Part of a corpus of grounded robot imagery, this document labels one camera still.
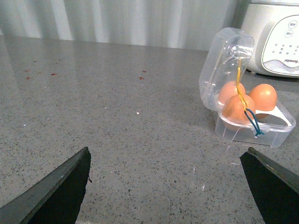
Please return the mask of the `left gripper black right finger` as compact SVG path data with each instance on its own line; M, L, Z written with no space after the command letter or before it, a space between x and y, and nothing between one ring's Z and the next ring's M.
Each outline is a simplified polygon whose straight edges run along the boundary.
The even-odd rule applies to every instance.
M255 203L267 224L299 222L299 176L249 147L241 163Z

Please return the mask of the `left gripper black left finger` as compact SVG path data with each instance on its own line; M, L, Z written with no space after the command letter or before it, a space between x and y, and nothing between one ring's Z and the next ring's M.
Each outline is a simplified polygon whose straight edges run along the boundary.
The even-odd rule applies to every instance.
M0 209L2 224L74 224L89 178L91 154L84 147Z

